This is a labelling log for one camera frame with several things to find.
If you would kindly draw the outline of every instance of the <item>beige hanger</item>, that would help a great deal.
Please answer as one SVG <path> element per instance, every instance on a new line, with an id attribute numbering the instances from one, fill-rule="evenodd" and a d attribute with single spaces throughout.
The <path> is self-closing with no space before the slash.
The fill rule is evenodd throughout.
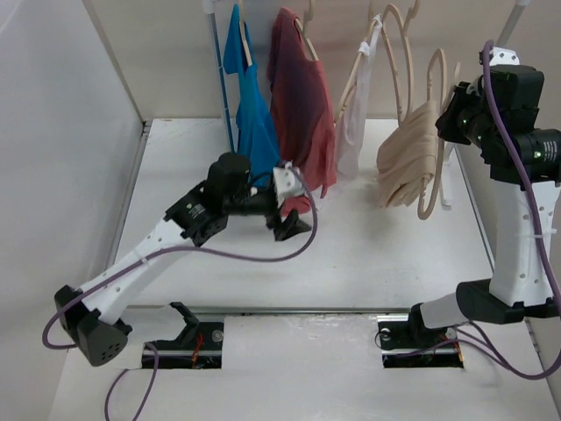
<path id="1" fill-rule="evenodd" d="M 244 48 L 245 61 L 247 62 L 247 67 L 253 64 L 252 53 L 249 51 L 249 45 L 247 44 L 247 38 L 245 37 L 245 11 L 244 11 L 244 1 L 238 0 L 239 5 L 239 34 L 242 37 L 242 47 Z"/>
<path id="2" fill-rule="evenodd" d="M 377 20 L 374 20 L 375 17 L 374 4 L 375 4 L 375 0 L 371 0 L 370 5 L 368 7 L 368 31 L 363 39 L 364 42 L 368 42 L 370 40 L 374 32 L 374 28 L 376 27 L 376 25 L 380 24 Z M 347 83 L 343 89 L 343 95 L 341 96 L 337 109 L 335 110 L 335 115 L 333 118 L 333 122 L 335 124 L 337 124 L 337 121 L 339 121 L 343 116 L 344 111 L 347 108 L 347 105 L 349 104 L 352 97 L 354 96 L 355 91 L 357 90 L 357 72 L 359 71 L 360 60 L 364 56 L 365 55 L 361 51 L 359 51 L 357 53 L 356 59 L 354 60 L 351 73 L 349 74 L 349 79 L 347 80 Z"/>
<path id="3" fill-rule="evenodd" d="M 314 18 L 315 8 L 316 8 L 316 0 L 309 0 L 308 9 L 304 12 L 304 25 L 302 24 L 299 18 L 296 18 L 295 25 L 296 25 L 296 29 L 300 33 L 300 36 L 302 37 L 302 42 L 304 46 L 308 50 L 309 56 L 312 58 L 313 61 L 318 61 L 319 59 L 317 58 L 316 50 L 312 45 L 312 41 L 309 40 L 308 33 L 306 31 L 308 29 L 308 23 Z"/>
<path id="4" fill-rule="evenodd" d="M 403 51 L 405 52 L 405 61 L 407 64 L 407 82 L 408 82 L 408 101 L 407 101 L 407 111 L 405 116 L 403 116 L 403 108 L 401 105 L 401 85 L 398 77 L 397 66 L 395 64 L 394 49 L 387 37 L 386 26 L 382 25 L 382 39 L 386 46 L 387 58 L 389 60 L 389 66 L 392 72 L 392 79 L 394 80 L 394 92 L 395 92 L 395 106 L 397 108 L 397 122 L 400 125 L 403 119 L 411 112 L 413 105 L 413 88 L 414 88 L 414 78 L 413 78 L 413 58 L 411 54 L 411 45 L 409 43 L 409 37 L 407 35 L 409 24 L 411 19 L 415 18 L 417 12 L 419 11 L 419 6 L 421 5 L 420 0 L 415 0 L 415 5 L 410 7 L 407 16 L 405 17 L 405 22 L 401 17 L 400 10 L 393 4 L 386 6 L 384 13 L 382 14 L 382 24 L 385 24 L 386 17 L 389 13 L 394 15 L 395 20 L 397 20 L 397 25 L 400 31 L 401 43 L 403 44 Z"/>
<path id="5" fill-rule="evenodd" d="M 432 57 L 430 58 L 429 67 L 427 68 L 427 101 L 432 98 L 432 70 L 435 63 L 438 61 L 440 64 L 440 101 L 438 102 L 438 114 L 442 114 L 444 104 L 448 98 L 448 92 L 446 90 L 448 82 L 446 77 L 448 75 L 448 69 L 446 67 L 446 55 L 442 48 L 438 48 Z M 456 75 L 459 73 L 459 65 L 456 64 Z M 421 193 L 419 195 L 419 203 L 417 205 L 417 216 L 425 220 L 427 219 L 432 211 L 435 209 L 435 204 L 437 202 L 438 191 L 440 190 L 440 181 L 442 178 L 442 166 L 444 163 L 444 140 L 438 139 L 438 149 L 437 149 L 437 168 L 435 171 L 435 177 L 432 181 L 432 191 L 430 192 L 429 205 L 427 209 L 424 209 L 424 194 L 427 189 L 427 181 L 422 181 Z"/>

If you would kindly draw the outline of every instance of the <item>beige cloth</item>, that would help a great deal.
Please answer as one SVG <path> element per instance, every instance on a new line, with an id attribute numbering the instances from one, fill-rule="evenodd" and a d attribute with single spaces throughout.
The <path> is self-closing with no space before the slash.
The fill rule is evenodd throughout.
<path id="1" fill-rule="evenodd" d="M 378 183 L 383 207 L 410 206 L 437 168 L 437 104 L 428 101 L 405 117 L 378 149 Z"/>

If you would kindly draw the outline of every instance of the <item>blue shirt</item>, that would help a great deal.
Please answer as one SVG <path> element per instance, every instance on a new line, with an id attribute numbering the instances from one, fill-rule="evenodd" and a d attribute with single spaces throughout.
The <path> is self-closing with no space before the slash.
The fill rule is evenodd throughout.
<path id="1" fill-rule="evenodd" d="M 257 62 L 253 59 L 252 42 L 245 26 L 245 38 L 252 56 L 252 65 L 247 66 L 239 33 L 239 20 L 239 7 L 235 4 L 224 49 L 224 70 L 228 75 L 238 74 L 240 101 L 236 116 L 239 129 L 237 152 L 249 158 L 252 175 L 255 176 L 273 171 L 273 167 L 281 160 L 281 155 L 271 113 L 259 93 Z M 261 178 L 256 185 L 264 186 L 267 182 L 267 177 Z"/>

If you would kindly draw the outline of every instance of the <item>maroon garment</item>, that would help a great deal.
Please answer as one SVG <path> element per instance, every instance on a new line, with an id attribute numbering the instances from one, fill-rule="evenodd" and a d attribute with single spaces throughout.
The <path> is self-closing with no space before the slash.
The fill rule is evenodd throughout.
<path id="1" fill-rule="evenodd" d="M 329 88 L 320 61 L 306 57 L 298 16 L 280 9 L 273 24 L 267 77 L 271 82 L 271 115 L 279 142 L 280 157 L 292 161 L 310 190 L 322 187 L 321 197 L 335 184 L 335 127 Z M 309 211 L 306 198 L 291 198 L 284 213 Z"/>

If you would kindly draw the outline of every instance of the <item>clothing rack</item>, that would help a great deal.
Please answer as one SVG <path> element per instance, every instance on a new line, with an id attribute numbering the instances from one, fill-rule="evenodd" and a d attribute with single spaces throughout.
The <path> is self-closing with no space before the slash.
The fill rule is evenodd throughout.
<path id="1" fill-rule="evenodd" d="M 226 91 L 226 82 L 224 79 L 224 66 L 222 63 L 222 56 L 220 54 L 220 41 L 218 39 L 217 30 L 217 20 L 215 14 L 215 3 L 221 2 L 223 0 L 202 0 L 202 9 L 207 15 L 207 22 L 209 25 L 209 35 L 212 41 L 212 50 L 214 52 L 214 58 L 217 68 L 218 83 L 220 86 L 220 97 L 222 99 L 222 120 L 224 122 L 224 127 L 226 129 L 226 140 L 227 145 L 230 150 L 234 151 L 234 138 L 231 129 L 231 117 L 230 108 L 228 107 L 228 93 Z M 508 43 L 508 39 L 512 31 L 515 29 L 520 16 L 524 12 L 526 6 L 531 2 L 531 0 L 516 0 L 515 6 L 508 17 L 507 22 L 501 30 L 501 35 L 497 41 L 497 46 L 505 46 Z M 453 148 L 448 148 L 446 151 L 447 157 L 450 157 Z"/>

